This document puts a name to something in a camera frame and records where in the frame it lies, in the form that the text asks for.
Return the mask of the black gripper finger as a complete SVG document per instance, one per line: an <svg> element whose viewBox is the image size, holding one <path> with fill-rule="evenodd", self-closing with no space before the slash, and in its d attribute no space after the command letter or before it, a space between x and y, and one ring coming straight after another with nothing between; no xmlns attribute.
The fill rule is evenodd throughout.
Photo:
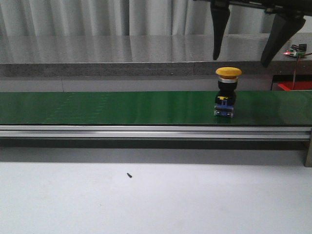
<svg viewBox="0 0 312 234"><path fill-rule="evenodd" d="M303 15L276 14L270 36L261 56L261 64L268 67L284 44L305 24Z"/></svg>
<svg viewBox="0 0 312 234"><path fill-rule="evenodd" d="M224 32L230 17L229 0L212 0L210 10L214 28L213 60L217 60L220 54Z"/></svg>

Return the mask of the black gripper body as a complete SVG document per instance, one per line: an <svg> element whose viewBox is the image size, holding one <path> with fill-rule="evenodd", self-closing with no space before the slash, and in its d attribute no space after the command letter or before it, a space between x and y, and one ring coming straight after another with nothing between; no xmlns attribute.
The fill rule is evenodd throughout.
<svg viewBox="0 0 312 234"><path fill-rule="evenodd" d="M207 0L217 6L242 6L262 9L268 14L288 13L295 15L312 15L311 0Z"/></svg>

